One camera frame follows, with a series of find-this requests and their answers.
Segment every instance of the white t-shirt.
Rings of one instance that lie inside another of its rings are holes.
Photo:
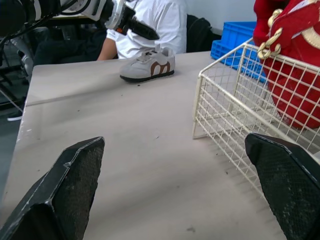
[[[137,19],[156,30],[159,40],[147,40],[131,30],[122,35],[114,30],[107,31],[107,38],[116,43],[119,59],[132,58],[143,51],[169,47],[176,54],[187,49],[187,7],[184,0],[133,0],[126,2],[135,7]]]

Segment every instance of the dirt speck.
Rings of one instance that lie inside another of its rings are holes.
[[[187,228],[186,231],[187,232],[193,232],[194,234],[196,233],[196,229],[193,226]]]

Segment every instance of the person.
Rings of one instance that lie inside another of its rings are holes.
[[[33,64],[37,66],[96,61],[105,38],[106,31],[98,30],[85,40],[43,41],[36,49]]]
[[[131,30],[122,35],[108,30],[98,61],[138,57],[144,51],[170,48],[176,54],[187,49],[187,6],[184,0],[130,0],[127,6],[134,9],[137,19],[154,28],[159,40],[147,40]]]

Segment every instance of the white wire basket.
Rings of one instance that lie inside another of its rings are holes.
[[[233,49],[200,72],[193,110],[193,138],[210,137],[264,198],[256,168],[246,154],[245,138],[249,133],[259,133],[298,143],[311,154],[319,152],[320,127],[314,129],[307,123],[312,120],[320,125],[320,119],[314,117],[315,114],[309,114],[306,121],[299,122],[297,115],[307,113],[302,105],[296,106],[291,100],[298,95],[313,104],[315,112],[320,109],[320,97],[312,101],[299,95],[298,87],[289,89],[292,97],[288,101],[281,100],[287,104],[282,111],[275,105],[277,96],[270,84],[277,86],[277,80],[285,77],[288,81],[298,83],[297,86],[306,86],[307,93],[311,90],[320,93],[314,84],[320,76],[320,68],[283,55],[271,56],[268,64],[266,61],[260,62],[257,58],[258,48],[249,42]],[[289,74],[284,73],[281,71],[284,66],[301,70],[301,77],[296,79],[293,70]],[[314,76],[311,84],[303,81],[306,74]],[[296,110],[294,116],[286,114],[289,107]]]

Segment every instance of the white wall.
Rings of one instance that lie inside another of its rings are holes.
[[[205,18],[214,30],[222,30],[224,22],[256,21],[255,0],[185,0],[188,14]]]

